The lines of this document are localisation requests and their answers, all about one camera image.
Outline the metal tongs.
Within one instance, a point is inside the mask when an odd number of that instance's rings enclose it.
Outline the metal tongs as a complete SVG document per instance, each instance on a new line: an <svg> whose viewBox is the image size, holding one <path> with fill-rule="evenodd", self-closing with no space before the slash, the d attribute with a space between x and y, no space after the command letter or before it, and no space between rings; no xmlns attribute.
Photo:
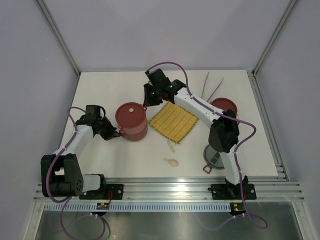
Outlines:
<svg viewBox="0 0 320 240"><path fill-rule="evenodd" d="M205 70L200 78L200 97L208 102L224 81L225 75L221 70Z"/></svg>

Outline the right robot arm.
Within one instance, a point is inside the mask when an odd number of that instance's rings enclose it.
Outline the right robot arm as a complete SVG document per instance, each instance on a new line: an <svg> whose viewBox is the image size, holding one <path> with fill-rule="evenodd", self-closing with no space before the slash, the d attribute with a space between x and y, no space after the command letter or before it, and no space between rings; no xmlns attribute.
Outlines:
<svg viewBox="0 0 320 240"><path fill-rule="evenodd" d="M241 198L248 177L242 173L237 159L236 146L240 131L235 112L214 107L191 92L187 82L178 79L170 81L160 68L147 70L145 75L148 83L143 85L143 106L157 106L167 101L201 120L209 128L208 144L219 153L225 170L225 184L219 187L219 194L229 199Z"/></svg>

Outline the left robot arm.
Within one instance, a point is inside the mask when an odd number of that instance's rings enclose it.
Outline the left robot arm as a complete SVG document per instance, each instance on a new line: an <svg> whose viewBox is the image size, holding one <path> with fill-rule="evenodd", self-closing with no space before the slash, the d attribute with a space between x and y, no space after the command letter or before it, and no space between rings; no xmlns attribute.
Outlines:
<svg viewBox="0 0 320 240"><path fill-rule="evenodd" d="M68 111L73 130L65 145L40 160L42 194L54 203L82 195L89 199L103 199L110 195L104 175L82 174L78 160L96 135L109 141L120 137L120 133L106 117L102 106L87 105L85 109L76 109L84 114L74 120Z"/></svg>

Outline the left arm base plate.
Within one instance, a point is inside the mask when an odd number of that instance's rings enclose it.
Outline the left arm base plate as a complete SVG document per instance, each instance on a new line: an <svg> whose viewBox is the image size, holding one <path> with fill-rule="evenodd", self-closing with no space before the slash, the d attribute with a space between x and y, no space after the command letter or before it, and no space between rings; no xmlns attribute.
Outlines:
<svg viewBox="0 0 320 240"><path fill-rule="evenodd" d="M100 189L86 191L79 196L81 200L122 200L124 185L118 183L105 184Z"/></svg>

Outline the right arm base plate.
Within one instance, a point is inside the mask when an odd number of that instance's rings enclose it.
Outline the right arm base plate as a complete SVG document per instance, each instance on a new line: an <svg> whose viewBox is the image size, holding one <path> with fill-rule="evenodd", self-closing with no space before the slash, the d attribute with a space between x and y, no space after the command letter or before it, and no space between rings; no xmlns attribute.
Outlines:
<svg viewBox="0 0 320 240"><path fill-rule="evenodd" d="M213 200L242 200L240 184L212 184L207 190L211 192ZM243 185L242 193L244 200L257 199L255 186L252 183Z"/></svg>

